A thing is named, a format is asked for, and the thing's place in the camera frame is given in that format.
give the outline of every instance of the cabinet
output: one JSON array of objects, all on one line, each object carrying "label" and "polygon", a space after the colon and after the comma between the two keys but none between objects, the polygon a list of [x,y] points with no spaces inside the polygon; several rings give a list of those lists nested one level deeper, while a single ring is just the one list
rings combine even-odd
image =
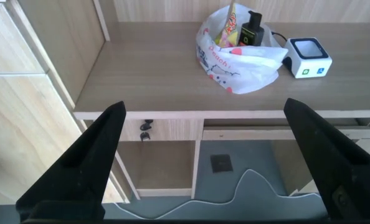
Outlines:
[{"label": "cabinet", "polygon": [[[85,120],[118,101],[127,116],[103,202],[128,203],[132,193],[193,197],[200,141],[291,145],[282,111],[289,97],[370,152],[370,4],[353,2],[306,1],[314,14],[292,14],[302,4],[239,1],[286,37],[317,37],[334,62],[321,79],[295,80],[280,68],[271,85],[234,95],[208,79],[194,40],[204,18],[229,1],[0,0],[0,204],[14,203],[87,128]],[[151,139],[141,142],[145,119],[154,120]],[[300,180],[290,175],[289,193],[313,188],[303,172]]]},{"label": "cabinet", "polygon": [[4,3],[0,3],[0,74],[44,73]]}]

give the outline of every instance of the white plastic bag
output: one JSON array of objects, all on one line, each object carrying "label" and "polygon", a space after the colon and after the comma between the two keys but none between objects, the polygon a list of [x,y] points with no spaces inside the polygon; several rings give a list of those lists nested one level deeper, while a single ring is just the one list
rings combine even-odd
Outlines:
[{"label": "white plastic bag", "polygon": [[[278,78],[278,68],[287,53],[273,38],[265,24],[261,47],[244,46],[220,48],[215,37],[225,25],[229,6],[219,9],[203,22],[196,34],[196,55],[207,75],[227,91],[250,93],[271,84]],[[237,30],[248,22],[251,9],[236,4]]]}]

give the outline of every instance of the drawer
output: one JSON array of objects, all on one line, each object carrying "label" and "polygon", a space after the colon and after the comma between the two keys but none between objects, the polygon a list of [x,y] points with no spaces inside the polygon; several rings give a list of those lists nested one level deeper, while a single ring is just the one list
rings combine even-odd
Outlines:
[{"label": "drawer", "polygon": [[[326,119],[350,139],[370,136],[370,118]],[[202,140],[295,139],[286,119],[206,119]]]},{"label": "drawer", "polygon": [[0,3],[0,73],[44,73],[5,4]]},{"label": "drawer", "polygon": [[[125,120],[120,141],[140,141],[140,127],[145,120]],[[187,141],[202,138],[202,119],[155,119],[150,124],[151,129],[145,131],[150,141]]]}]

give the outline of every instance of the gray floor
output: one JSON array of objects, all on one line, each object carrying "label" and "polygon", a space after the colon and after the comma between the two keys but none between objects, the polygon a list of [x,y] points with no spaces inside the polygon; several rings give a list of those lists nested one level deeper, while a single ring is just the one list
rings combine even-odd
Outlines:
[{"label": "gray floor", "polygon": [[[210,155],[229,154],[233,172],[212,173]],[[280,173],[268,141],[203,141],[199,160],[196,199],[224,203],[234,198],[235,187],[247,169],[253,169],[264,178],[248,172],[239,185],[231,204],[208,206],[188,203],[163,218],[221,218],[237,220],[274,220],[317,218],[326,215],[325,207],[317,196],[282,198],[285,195]],[[144,218],[156,218],[190,201],[189,197],[150,197],[120,204],[125,210]],[[106,219],[136,218],[114,204],[105,204]],[[0,206],[0,223],[17,223],[14,206]]]}]

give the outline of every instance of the cabinet opening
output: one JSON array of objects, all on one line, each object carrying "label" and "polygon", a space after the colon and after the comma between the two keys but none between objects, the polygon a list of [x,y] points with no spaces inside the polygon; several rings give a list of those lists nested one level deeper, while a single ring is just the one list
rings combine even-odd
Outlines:
[{"label": "cabinet opening", "polygon": [[116,158],[137,198],[191,196],[194,142],[119,142]]},{"label": "cabinet opening", "polygon": [[[353,127],[365,126],[370,128],[370,118],[326,118],[330,124],[334,126]],[[205,119],[204,127],[217,127],[217,126],[288,126],[285,118],[282,119]]]}]

